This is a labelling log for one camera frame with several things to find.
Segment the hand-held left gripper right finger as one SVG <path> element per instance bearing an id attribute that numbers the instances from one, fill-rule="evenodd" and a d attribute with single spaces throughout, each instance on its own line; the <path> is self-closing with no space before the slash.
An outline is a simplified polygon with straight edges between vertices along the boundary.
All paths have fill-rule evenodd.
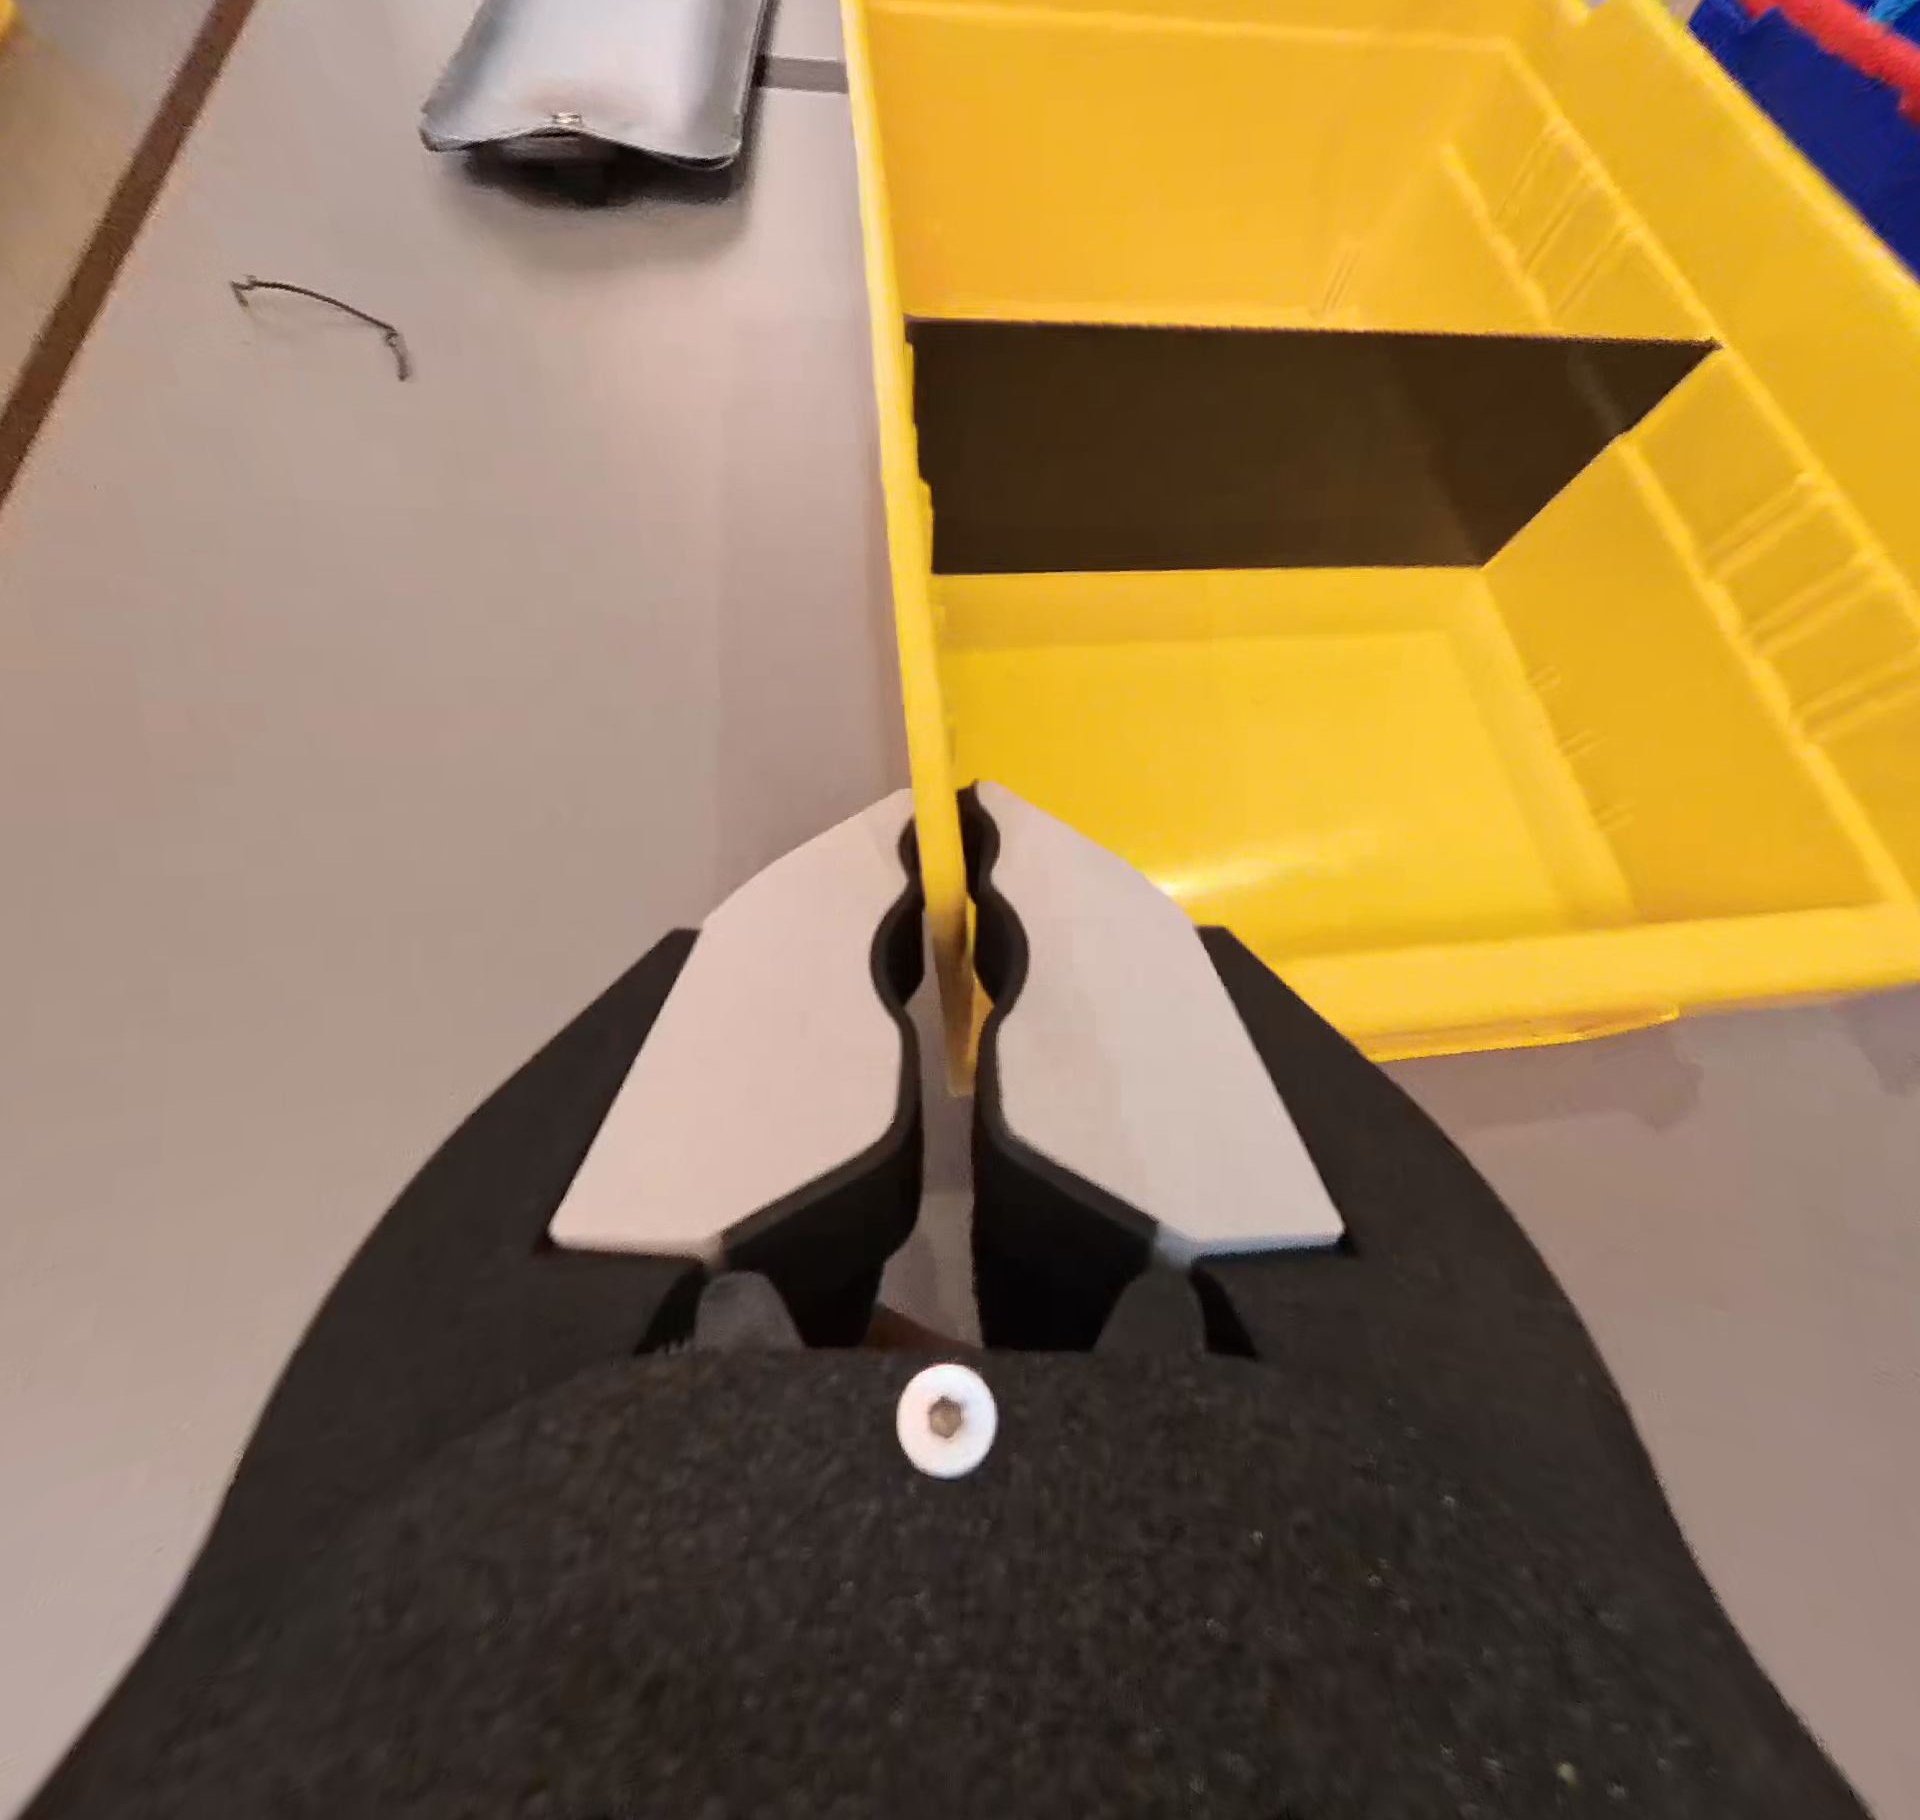
<path id="1" fill-rule="evenodd" d="M 1346 1235 L 1195 921 L 1011 786 L 963 796 L 972 1282 L 999 1353 L 1086 1353 L 1145 1275 Z"/>

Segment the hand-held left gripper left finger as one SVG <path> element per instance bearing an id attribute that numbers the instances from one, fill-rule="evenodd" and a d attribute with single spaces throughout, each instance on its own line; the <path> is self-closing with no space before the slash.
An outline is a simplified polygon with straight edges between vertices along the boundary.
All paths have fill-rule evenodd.
<path id="1" fill-rule="evenodd" d="M 923 980 L 900 789 L 755 873 L 685 937 L 547 1240 L 761 1275 L 804 1345 L 857 1349 L 923 1209 Z"/>

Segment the yellow plastic bin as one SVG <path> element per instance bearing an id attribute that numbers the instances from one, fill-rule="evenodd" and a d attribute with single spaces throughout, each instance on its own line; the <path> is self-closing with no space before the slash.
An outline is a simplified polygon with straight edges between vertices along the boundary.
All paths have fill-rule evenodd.
<path id="1" fill-rule="evenodd" d="M 1915 984 L 1915 280 L 1663 0 L 840 0 L 953 1067 L 995 780 L 1381 1061 Z M 1712 341 L 1489 564 L 946 576 L 914 321 Z"/>

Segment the blue plastic bin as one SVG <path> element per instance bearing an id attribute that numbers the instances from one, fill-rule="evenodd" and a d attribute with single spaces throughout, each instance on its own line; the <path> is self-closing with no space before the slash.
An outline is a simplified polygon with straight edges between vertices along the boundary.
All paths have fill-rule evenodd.
<path id="1" fill-rule="evenodd" d="M 1847 0 L 1879 19 L 1885 0 Z M 1892 0 L 1885 32 L 1918 41 L 1918 0 Z M 1899 93 L 1825 52 L 1777 8 L 1700 0 L 1689 32 L 1805 153 L 1885 248 L 1918 270 L 1918 129 Z"/>

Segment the black bin divider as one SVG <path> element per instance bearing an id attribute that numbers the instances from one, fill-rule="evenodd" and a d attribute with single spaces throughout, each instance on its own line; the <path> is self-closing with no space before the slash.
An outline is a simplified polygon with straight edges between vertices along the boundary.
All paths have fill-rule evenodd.
<path id="1" fill-rule="evenodd" d="M 1489 564 L 1718 345 L 914 321 L 946 576 Z"/>

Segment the grey leather pouch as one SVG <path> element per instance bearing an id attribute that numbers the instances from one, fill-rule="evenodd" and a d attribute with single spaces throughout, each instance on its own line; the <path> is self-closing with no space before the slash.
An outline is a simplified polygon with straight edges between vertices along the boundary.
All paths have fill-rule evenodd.
<path id="1" fill-rule="evenodd" d="M 723 184 L 747 149 L 775 0 L 483 0 L 419 142 L 571 206 L 657 176 Z"/>

